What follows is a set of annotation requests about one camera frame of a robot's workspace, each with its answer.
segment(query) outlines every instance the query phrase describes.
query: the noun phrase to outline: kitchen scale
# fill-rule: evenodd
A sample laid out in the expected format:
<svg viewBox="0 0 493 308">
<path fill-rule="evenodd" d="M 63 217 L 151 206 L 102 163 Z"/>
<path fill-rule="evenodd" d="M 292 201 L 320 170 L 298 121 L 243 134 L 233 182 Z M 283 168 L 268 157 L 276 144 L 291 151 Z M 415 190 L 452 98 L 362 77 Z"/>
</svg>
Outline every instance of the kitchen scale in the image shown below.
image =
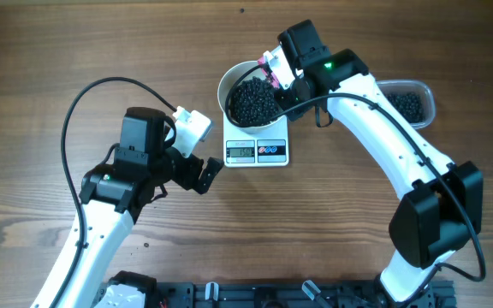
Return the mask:
<svg viewBox="0 0 493 308">
<path fill-rule="evenodd" d="M 289 162 L 288 118 L 282 116 L 263 130 L 234 126 L 223 116 L 223 156 L 226 167 L 280 167 Z"/>
</svg>

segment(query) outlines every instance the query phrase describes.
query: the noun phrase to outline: wood grain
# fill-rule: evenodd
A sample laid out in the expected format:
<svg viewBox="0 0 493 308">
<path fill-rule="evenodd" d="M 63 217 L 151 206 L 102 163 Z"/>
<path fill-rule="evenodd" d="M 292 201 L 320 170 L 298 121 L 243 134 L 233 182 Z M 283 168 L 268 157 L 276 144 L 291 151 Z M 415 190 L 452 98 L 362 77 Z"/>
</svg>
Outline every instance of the wood grain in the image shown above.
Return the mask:
<svg viewBox="0 0 493 308">
<path fill-rule="evenodd" d="M 208 2 L 0 7 L 0 307 L 30 305 L 68 235 L 62 121 L 77 92 L 123 75 L 216 124 L 196 150 L 222 155 L 216 91 L 234 64 L 310 18 L 333 50 L 354 50 L 380 80 L 416 79 L 437 98 L 421 133 L 484 172 L 480 239 L 488 278 L 456 281 L 460 307 L 493 307 L 493 2 Z M 129 106 L 163 106 L 120 83 L 86 94 L 68 134 L 76 187 L 117 140 Z M 310 113 L 289 127 L 291 164 L 225 169 L 200 197 L 170 184 L 113 260 L 160 281 L 370 279 L 389 261 L 395 193 L 342 125 Z M 453 262 L 476 272 L 471 244 Z"/>
</svg>

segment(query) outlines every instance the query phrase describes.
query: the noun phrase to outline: scale display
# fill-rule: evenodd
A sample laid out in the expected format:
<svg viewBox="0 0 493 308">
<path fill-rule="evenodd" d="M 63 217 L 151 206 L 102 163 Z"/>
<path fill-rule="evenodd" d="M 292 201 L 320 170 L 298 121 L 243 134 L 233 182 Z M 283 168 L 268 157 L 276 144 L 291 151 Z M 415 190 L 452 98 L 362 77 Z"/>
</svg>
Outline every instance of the scale display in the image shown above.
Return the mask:
<svg viewBox="0 0 493 308">
<path fill-rule="evenodd" d="M 285 163 L 286 140 L 230 140 L 226 142 L 226 163 Z"/>
<path fill-rule="evenodd" d="M 253 148 L 234 148 L 229 149 L 230 157 L 254 157 Z"/>
</svg>

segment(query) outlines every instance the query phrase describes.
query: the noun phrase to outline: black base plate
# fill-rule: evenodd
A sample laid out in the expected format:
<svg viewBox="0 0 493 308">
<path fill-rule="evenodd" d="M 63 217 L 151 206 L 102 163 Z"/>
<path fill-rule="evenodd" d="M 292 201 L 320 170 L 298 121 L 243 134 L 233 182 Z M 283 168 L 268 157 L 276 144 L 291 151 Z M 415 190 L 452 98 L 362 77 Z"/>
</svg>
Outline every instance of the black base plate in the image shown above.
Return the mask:
<svg viewBox="0 0 493 308">
<path fill-rule="evenodd" d="M 188 282 L 156 282 L 157 292 L 146 296 L 146 308 L 320 308 L 301 290 L 301 284 L 220 285 L 218 301 L 205 300 L 205 285 Z M 104 294 L 108 284 L 100 287 Z M 374 281 L 340 281 L 336 284 L 318 284 L 322 296 L 335 308 L 381 307 L 374 293 Z M 93 304 L 101 300 L 99 296 Z M 455 308 L 454 284 L 434 281 L 425 294 L 412 302 L 409 308 Z"/>
</svg>

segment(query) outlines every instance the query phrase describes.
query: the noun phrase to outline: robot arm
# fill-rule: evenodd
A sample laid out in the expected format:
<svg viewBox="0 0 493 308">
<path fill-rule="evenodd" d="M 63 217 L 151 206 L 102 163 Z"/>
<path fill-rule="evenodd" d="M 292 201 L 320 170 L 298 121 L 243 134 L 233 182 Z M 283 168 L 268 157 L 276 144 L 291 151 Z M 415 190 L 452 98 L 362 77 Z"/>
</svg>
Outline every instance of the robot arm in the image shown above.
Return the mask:
<svg viewBox="0 0 493 308">
<path fill-rule="evenodd" d="M 480 232 L 483 179 L 472 163 L 456 166 L 422 138 L 382 94 L 368 67 L 350 50 L 331 55 L 310 21 L 290 27 L 278 39 L 279 46 L 266 51 L 258 62 L 266 64 L 268 69 L 264 71 L 275 87 L 292 92 L 296 98 L 282 106 L 291 110 L 287 113 L 290 121 L 312 107 L 301 106 L 302 102 L 328 94 L 353 94 L 376 103 L 430 159 L 461 201 L 475 232 Z M 436 264 L 469 241 L 465 221 L 443 195 L 435 173 L 424 165 L 404 133 L 380 110 L 352 98 L 327 98 L 319 103 L 317 118 L 320 107 L 329 113 L 330 122 L 336 118 L 351 130 L 383 169 L 401 200 L 389 224 L 397 250 L 379 280 L 392 302 L 405 302 L 425 287 Z"/>
<path fill-rule="evenodd" d="M 80 261 L 55 307 L 90 307 L 117 248 L 131 233 L 155 188 L 173 180 L 186 190 L 206 193 L 223 167 L 223 161 L 203 160 L 191 152 L 210 132 L 211 121 L 182 107 L 173 114 L 176 123 L 159 110 L 129 108 L 123 119 L 121 142 L 115 161 L 89 171 L 81 184 L 80 200 L 86 223 L 86 241 Z M 165 124 L 172 130 L 164 137 Z M 79 243 L 76 215 L 68 239 L 32 308 L 50 307 L 70 269 Z"/>
</svg>

